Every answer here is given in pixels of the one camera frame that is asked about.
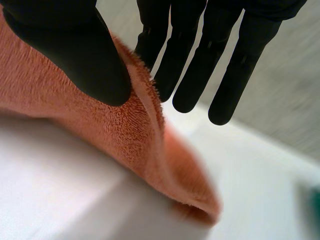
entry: black glove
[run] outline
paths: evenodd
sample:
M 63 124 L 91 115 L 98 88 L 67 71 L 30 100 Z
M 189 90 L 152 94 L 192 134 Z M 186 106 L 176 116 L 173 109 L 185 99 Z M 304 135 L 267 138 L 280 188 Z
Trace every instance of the black glove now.
M 126 66 L 97 0 L 0 0 L 15 34 L 55 63 L 84 93 L 111 106 L 131 93 Z
M 167 37 L 171 7 L 172 34 L 154 78 L 160 99 L 167 101 L 178 83 L 206 7 L 200 44 L 173 97 L 175 109 L 187 113 L 199 100 L 233 25 L 245 9 L 238 42 L 208 112 L 212 123 L 224 125 L 231 119 L 265 46 L 277 34 L 282 21 L 293 18 L 306 1 L 137 0 L 143 32 L 135 52 L 148 68 L 153 68 Z

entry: white countertop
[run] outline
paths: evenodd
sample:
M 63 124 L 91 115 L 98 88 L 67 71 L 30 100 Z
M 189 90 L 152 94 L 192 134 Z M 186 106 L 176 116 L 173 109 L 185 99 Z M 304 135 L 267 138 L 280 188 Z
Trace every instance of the white countertop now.
M 0 118 L 1 240 L 313 240 L 312 159 L 197 107 L 164 105 L 203 156 L 224 201 L 212 229 L 178 222 L 170 201 L 113 159 L 42 120 Z

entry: fingertip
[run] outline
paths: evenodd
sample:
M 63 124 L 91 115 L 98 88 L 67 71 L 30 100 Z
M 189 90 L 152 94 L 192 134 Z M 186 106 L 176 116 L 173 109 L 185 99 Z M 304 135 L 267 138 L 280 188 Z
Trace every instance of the fingertip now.
M 211 123 L 218 126 L 223 126 L 227 124 L 233 113 L 226 112 L 224 109 L 224 106 L 215 106 L 215 104 L 211 104 L 209 111 L 208 111 L 208 118 Z
M 173 100 L 172 100 L 172 105 L 175 110 L 182 114 L 186 114 L 191 112 L 192 109 L 194 109 L 195 105 L 194 104 L 186 104 L 183 99 L 178 97 L 177 95 L 174 95 Z

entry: green object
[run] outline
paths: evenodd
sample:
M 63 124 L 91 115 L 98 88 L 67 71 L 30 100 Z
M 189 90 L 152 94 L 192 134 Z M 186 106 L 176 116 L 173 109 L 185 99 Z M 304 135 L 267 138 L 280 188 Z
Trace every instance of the green object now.
M 320 229 L 320 187 L 314 188 L 311 195 L 311 203 L 314 209 L 314 215 Z

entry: orange towel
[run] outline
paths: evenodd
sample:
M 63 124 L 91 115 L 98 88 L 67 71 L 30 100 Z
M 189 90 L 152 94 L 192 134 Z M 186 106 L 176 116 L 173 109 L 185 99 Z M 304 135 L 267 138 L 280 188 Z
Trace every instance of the orange towel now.
M 17 38 L 1 14 L 0 109 L 53 120 L 175 200 L 181 216 L 215 223 L 221 210 L 218 198 L 196 158 L 165 128 L 149 71 L 118 39 L 113 41 L 132 82 L 130 99 L 121 107 L 78 90 L 46 57 Z

